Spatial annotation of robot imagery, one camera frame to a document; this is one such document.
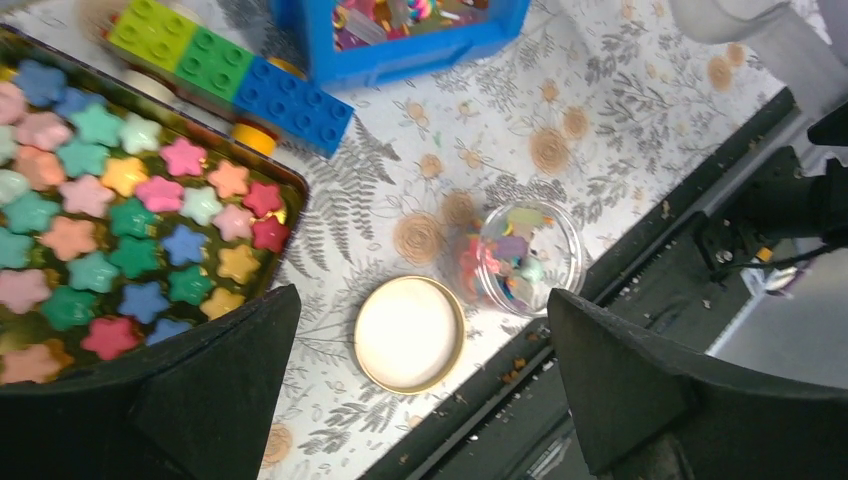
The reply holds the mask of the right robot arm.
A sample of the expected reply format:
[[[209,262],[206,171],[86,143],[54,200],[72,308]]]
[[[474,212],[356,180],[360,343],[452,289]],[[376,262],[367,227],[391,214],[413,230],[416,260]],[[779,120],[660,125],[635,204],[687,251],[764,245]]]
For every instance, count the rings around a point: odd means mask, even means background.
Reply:
[[[768,240],[817,237],[847,244],[847,4],[823,1],[836,21],[827,43],[788,1],[673,1],[673,18],[703,44],[741,43],[792,96],[787,117],[755,150],[766,160],[784,147],[799,159],[833,152],[823,174],[754,180],[726,211],[730,221]]]

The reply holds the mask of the round cream jar lid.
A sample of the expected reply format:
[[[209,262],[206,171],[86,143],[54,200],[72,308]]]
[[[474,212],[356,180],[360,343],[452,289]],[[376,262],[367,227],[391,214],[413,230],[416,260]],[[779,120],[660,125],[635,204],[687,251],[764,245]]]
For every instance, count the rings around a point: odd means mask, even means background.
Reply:
[[[381,284],[362,303],[353,351],[373,383],[396,394],[417,395],[455,368],[465,333],[456,295],[434,279],[407,275]]]

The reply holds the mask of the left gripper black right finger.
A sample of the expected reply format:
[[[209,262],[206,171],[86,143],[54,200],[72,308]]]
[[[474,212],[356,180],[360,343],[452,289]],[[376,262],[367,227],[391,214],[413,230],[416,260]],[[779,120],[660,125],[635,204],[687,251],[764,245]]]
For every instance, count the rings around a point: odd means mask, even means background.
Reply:
[[[547,313],[588,470],[602,479],[843,479],[847,393],[744,368],[556,289]]]

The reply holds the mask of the clear round glass jar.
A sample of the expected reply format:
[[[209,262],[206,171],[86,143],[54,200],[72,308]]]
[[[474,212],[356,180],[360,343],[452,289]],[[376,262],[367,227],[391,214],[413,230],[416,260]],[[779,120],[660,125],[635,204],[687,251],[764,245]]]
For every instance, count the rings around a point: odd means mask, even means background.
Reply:
[[[517,200],[463,225],[452,261],[449,279],[466,303],[535,318],[547,314],[551,291],[580,292],[588,253],[562,206]]]

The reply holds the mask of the blue plastic candy bin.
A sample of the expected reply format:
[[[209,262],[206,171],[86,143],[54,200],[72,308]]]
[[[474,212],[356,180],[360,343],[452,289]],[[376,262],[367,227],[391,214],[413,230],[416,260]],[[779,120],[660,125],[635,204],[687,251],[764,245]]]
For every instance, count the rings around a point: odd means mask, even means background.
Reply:
[[[273,23],[295,35],[310,80],[371,87],[489,57],[516,39],[526,1],[271,1]]]

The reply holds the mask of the tin of star candies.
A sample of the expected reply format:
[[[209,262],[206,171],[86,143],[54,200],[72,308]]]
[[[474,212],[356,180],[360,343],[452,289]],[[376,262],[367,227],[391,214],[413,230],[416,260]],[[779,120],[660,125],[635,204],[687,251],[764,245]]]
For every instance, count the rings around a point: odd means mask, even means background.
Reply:
[[[87,372],[270,286],[303,179],[1,29],[1,384]]]

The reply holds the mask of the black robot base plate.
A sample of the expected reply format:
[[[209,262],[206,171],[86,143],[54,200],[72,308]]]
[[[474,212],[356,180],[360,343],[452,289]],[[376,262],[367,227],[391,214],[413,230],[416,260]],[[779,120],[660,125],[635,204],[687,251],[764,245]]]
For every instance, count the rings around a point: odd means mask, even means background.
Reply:
[[[734,194],[800,171],[794,148],[755,150],[793,104],[780,91],[588,270],[582,295],[621,318],[708,348],[748,297],[739,276],[721,284],[695,239],[726,225]],[[585,479],[549,323],[532,320],[365,472],[368,479]]]

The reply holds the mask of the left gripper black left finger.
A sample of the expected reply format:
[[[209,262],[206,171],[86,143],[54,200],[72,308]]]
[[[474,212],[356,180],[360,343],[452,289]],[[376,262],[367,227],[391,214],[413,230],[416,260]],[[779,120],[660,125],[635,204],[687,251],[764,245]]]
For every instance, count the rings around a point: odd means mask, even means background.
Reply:
[[[301,312],[293,285],[46,384],[1,389],[5,479],[253,479]]]

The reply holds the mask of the stacked toy brick block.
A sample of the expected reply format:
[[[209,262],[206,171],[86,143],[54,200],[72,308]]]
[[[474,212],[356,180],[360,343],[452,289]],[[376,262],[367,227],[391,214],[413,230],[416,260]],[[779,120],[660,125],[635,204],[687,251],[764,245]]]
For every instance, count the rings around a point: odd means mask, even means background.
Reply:
[[[229,119],[232,138],[270,155],[282,144],[332,157],[353,109],[158,1],[132,1],[106,41],[133,67]]]

